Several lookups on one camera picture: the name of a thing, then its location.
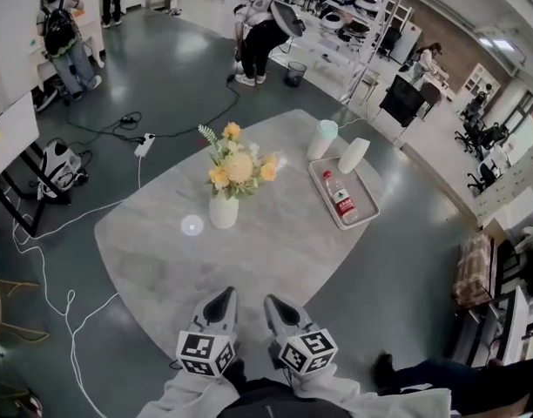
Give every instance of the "vase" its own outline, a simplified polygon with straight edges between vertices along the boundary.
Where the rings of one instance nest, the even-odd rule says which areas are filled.
[[[220,191],[216,197],[211,197],[208,203],[208,214],[213,225],[219,229],[228,229],[235,225],[239,208],[238,199],[235,197],[227,199],[224,191]]]

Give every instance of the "tray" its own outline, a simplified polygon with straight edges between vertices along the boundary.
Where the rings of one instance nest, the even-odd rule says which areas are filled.
[[[356,169],[347,175],[338,170],[339,159],[340,157],[335,157],[312,161],[309,164],[309,173],[311,174],[311,178],[313,178],[317,189],[319,189],[320,195],[327,205],[330,214],[333,216],[334,222],[342,231],[346,231],[353,227],[368,223],[379,215],[381,210]],[[336,212],[333,201],[328,197],[327,189],[324,184],[325,179],[322,176],[326,171],[330,171],[333,174],[333,178],[339,179],[344,187],[346,187],[346,190],[354,202],[355,208],[360,216],[355,223],[345,225]]]

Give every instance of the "black shoe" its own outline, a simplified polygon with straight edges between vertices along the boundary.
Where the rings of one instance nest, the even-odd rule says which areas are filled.
[[[384,388],[388,385],[391,376],[395,373],[392,367],[392,354],[381,353],[373,365],[374,383],[378,388]]]

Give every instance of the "trash can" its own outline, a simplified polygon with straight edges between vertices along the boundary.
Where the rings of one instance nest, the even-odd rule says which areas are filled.
[[[299,87],[307,67],[299,62],[289,62],[286,68],[284,83],[289,87]]]

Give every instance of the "white robot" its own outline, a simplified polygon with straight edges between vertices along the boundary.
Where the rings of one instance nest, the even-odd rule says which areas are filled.
[[[305,375],[326,367],[338,347],[326,329],[311,321],[303,307],[269,294],[264,300],[273,332],[269,354],[275,368]],[[190,374],[219,378],[236,356],[238,294],[233,287],[203,299],[186,331],[179,333],[176,356]]]

